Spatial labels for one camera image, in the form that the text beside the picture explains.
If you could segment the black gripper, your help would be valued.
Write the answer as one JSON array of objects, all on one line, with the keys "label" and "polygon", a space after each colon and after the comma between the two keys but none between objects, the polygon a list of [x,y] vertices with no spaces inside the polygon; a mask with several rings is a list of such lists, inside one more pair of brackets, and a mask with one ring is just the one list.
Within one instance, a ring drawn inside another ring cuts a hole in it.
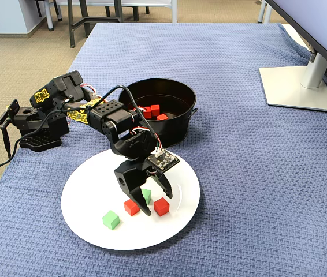
[{"label": "black gripper", "polygon": [[172,198],[172,187],[164,173],[158,170],[148,159],[126,160],[114,171],[121,189],[132,199],[138,207],[147,215],[151,216],[151,211],[147,205],[145,196],[150,194],[147,189],[140,187],[146,183],[148,177],[151,178],[163,189],[168,198]]}]

